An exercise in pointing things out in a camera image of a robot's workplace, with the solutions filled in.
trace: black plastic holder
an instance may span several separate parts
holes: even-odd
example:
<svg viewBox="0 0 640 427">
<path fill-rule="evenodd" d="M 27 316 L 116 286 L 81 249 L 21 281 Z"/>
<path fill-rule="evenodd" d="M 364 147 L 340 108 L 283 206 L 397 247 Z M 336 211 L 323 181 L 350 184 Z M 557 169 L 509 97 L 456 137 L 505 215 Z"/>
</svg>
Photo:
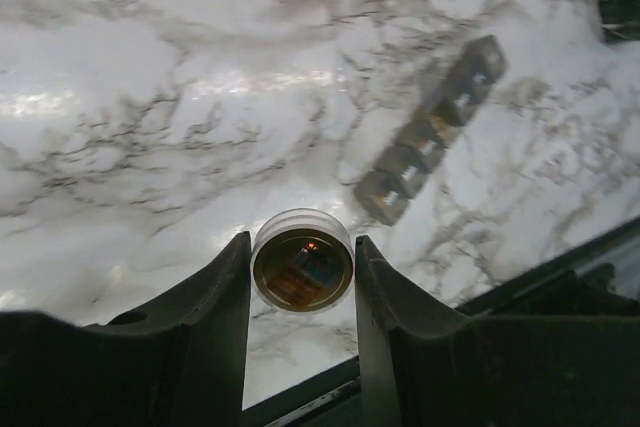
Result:
<svg viewBox="0 0 640 427">
<path fill-rule="evenodd" d="M 359 237 L 359 358 L 243 412 L 250 255 L 238 234 L 105 326 L 0 314 L 0 425 L 640 425 L 640 304 L 611 292 L 640 219 L 456 309 Z"/>
</svg>

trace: white marble countertop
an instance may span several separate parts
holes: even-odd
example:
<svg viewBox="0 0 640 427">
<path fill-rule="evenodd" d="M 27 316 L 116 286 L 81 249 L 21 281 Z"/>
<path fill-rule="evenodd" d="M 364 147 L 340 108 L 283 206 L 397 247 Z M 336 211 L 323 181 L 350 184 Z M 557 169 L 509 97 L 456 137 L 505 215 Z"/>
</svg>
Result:
<svg viewBox="0 0 640 427">
<path fill-rule="evenodd" d="M 107 322 L 312 207 L 450 304 L 640 214 L 640 43 L 591 0 L 0 0 L 0 308 Z M 416 72 L 495 34 L 490 101 L 394 227 L 350 184 Z M 254 298 L 245 405 L 357 352 L 350 297 Z"/>
</svg>

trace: marble surface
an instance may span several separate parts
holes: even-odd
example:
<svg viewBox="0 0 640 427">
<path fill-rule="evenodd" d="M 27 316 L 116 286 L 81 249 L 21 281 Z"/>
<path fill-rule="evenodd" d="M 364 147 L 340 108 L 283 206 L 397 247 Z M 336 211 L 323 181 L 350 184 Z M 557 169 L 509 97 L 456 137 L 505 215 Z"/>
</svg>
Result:
<svg viewBox="0 0 640 427">
<path fill-rule="evenodd" d="M 0 308 L 107 322 L 312 207 L 449 304 L 640 214 L 640 45 L 592 0 L 0 0 Z M 392 228 L 351 197 L 416 72 L 510 68 Z M 245 405 L 356 354 L 353 297 L 252 300 Z"/>
</svg>

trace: orange sticker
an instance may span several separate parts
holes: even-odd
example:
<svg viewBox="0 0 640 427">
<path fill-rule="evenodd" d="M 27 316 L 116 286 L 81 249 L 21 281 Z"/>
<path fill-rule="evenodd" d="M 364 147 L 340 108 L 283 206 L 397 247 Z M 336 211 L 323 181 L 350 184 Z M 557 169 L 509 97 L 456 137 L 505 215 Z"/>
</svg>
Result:
<svg viewBox="0 0 640 427">
<path fill-rule="evenodd" d="M 291 305 L 308 307 L 322 292 L 322 287 L 311 281 L 307 276 L 287 267 L 267 282 L 267 288 Z"/>
</svg>

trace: gray marble veining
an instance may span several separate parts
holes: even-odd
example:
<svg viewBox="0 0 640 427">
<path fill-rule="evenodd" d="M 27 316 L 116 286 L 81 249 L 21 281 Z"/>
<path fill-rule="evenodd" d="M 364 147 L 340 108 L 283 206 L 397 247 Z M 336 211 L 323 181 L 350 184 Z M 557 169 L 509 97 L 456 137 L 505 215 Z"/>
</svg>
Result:
<svg viewBox="0 0 640 427">
<path fill-rule="evenodd" d="M 0 0 L 0 308 L 106 322 L 292 207 L 445 302 L 640 214 L 640 46 L 593 0 Z M 495 34 L 506 77 L 392 228 L 354 202 L 419 72 Z M 251 307 L 245 404 L 357 352 L 353 298 Z"/>
</svg>

